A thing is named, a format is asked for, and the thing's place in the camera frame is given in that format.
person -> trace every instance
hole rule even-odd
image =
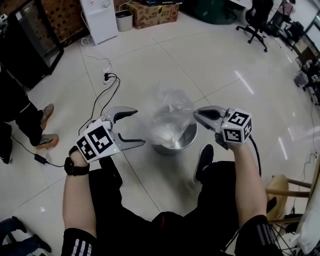
[[[20,242],[13,242],[2,245],[6,236],[16,230],[27,233],[25,225],[15,216],[0,222],[0,255],[1,256],[26,256],[33,253],[37,249],[44,249],[51,253],[50,246],[42,241],[40,237],[34,234],[32,237]]]
[[[296,0],[283,1],[273,15],[270,23],[281,27],[282,22],[289,22],[291,14],[296,12]]]
[[[12,150],[12,127],[6,122],[15,120],[19,129],[29,138],[36,150],[50,149],[57,145],[57,134],[43,134],[47,121],[54,111],[49,104],[43,110],[30,102],[25,91],[0,65],[0,158],[5,164],[10,162]]]
[[[182,217],[162,212],[145,220],[121,204],[122,179],[111,157],[101,169],[77,147],[65,160],[62,256],[94,256],[116,251],[156,253],[223,251],[239,229],[235,254],[280,256],[267,220],[267,195],[248,145],[230,145],[234,162],[213,162],[214,148],[200,153],[195,179],[202,183],[196,209]]]
[[[306,74],[308,83],[302,87],[304,91],[306,88],[312,87],[314,90],[318,89],[319,79],[313,79],[314,76],[320,77],[320,62],[318,59],[309,59],[302,65],[301,70]]]

black sleeve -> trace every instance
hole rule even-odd
[[[61,256],[95,256],[97,239],[86,231],[68,228],[64,231]]]
[[[282,256],[276,242],[267,217],[258,215],[248,220],[240,229],[234,252],[236,256]]]

plastic bag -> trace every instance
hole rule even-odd
[[[194,104],[181,89],[169,88],[160,82],[147,92],[139,110],[147,137],[153,144],[177,148],[177,141],[190,124],[194,124]]]
[[[300,70],[295,76],[294,82],[297,86],[305,86],[307,83],[309,83],[309,79],[307,74]]]

cardboard box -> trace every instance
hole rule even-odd
[[[146,6],[181,5],[183,0],[141,0]]]
[[[133,13],[133,25],[138,30],[159,24],[176,22],[179,12],[178,4],[147,6],[133,1],[127,3],[126,8]]]

wooden chair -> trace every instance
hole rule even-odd
[[[281,225],[281,224],[299,222],[301,220],[301,217],[281,219],[281,217],[286,212],[287,199],[288,197],[308,198],[307,203],[309,203],[314,193],[317,181],[319,179],[319,175],[320,175],[320,157],[318,158],[316,163],[312,183],[297,181],[294,179],[287,178],[284,175],[274,176],[265,190],[267,193],[268,201],[272,200],[273,198],[276,198],[275,206],[267,213],[267,218],[269,223]],[[310,189],[310,191],[309,192],[289,191],[289,184],[294,184],[297,186],[308,188]]]

